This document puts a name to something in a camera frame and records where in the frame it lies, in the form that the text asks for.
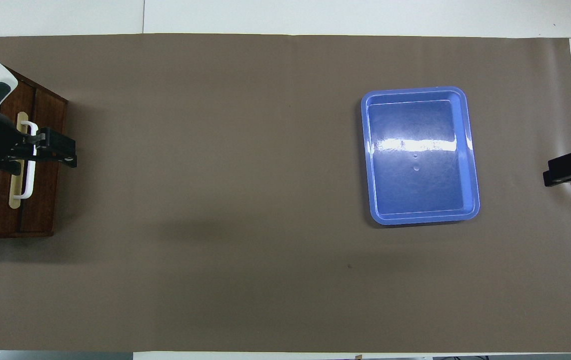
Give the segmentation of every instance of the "white handle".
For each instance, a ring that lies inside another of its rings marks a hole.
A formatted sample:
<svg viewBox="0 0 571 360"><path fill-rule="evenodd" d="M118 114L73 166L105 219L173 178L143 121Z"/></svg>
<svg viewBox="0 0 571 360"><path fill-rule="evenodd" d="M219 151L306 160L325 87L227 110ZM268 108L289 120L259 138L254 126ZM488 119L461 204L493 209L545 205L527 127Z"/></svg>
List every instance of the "white handle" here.
<svg viewBox="0 0 571 360"><path fill-rule="evenodd" d="M30 135L35 136L37 134L37 130L39 130L39 126L32 121L21 121L22 125L27 125L30 128ZM32 146L32 155L37 155L37 147ZM25 191L23 194L16 194L13 196L15 199L27 199L32 196L32 191L35 187L35 166L36 162L29 160L27 162L27 169L25 169Z"/></svg>

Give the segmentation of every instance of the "brown paper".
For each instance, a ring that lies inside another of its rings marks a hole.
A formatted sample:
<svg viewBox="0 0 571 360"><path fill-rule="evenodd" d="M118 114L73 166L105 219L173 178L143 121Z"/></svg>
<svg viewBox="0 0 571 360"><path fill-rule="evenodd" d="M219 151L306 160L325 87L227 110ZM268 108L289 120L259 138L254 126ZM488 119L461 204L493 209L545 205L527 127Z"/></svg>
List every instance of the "brown paper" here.
<svg viewBox="0 0 571 360"><path fill-rule="evenodd" d="M57 231L0 240L0 349L571 352L567 39L0 38L70 101ZM359 101L457 86L481 208L385 228Z"/></svg>

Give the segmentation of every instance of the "wooden cabinet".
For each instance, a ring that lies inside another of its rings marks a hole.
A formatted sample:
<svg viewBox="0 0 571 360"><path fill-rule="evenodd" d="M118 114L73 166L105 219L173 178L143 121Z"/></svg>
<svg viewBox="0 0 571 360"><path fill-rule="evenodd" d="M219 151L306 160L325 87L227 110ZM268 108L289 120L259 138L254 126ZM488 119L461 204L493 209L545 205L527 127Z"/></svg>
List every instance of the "wooden cabinet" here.
<svg viewBox="0 0 571 360"><path fill-rule="evenodd" d="M19 112L40 128L64 133L68 101L12 71L18 86L0 105L0 112L16 123ZM37 162L34 192L18 209L9 205L11 175L0 171L0 238L50 237L54 233L59 162Z"/></svg>

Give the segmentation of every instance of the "plastic tray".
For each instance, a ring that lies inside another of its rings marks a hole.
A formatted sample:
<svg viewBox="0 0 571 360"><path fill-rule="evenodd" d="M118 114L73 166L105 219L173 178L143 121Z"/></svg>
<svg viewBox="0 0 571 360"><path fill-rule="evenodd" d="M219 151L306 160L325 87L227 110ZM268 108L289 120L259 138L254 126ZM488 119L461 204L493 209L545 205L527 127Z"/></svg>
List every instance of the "plastic tray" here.
<svg viewBox="0 0 571 360"><path fill-rule="evenodd" d="M372 91L361 101L377 223L464 221L480 208L466 94L454 86Z"/></svg>

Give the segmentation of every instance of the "white table surface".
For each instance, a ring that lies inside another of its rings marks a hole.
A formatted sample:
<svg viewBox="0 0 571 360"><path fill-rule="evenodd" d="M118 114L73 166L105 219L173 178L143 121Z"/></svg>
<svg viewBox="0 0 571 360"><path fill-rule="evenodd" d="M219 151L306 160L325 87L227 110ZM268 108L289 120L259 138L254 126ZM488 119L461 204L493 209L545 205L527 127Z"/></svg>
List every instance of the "white table surface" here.
<svg viewBox="0 0 571 360"><path fill-rule="evenodd" d="M0 0L0 36L151 33L571 38L571 0ZM312 360L356 355L155 352L136 353L135 358Z"/></svg>

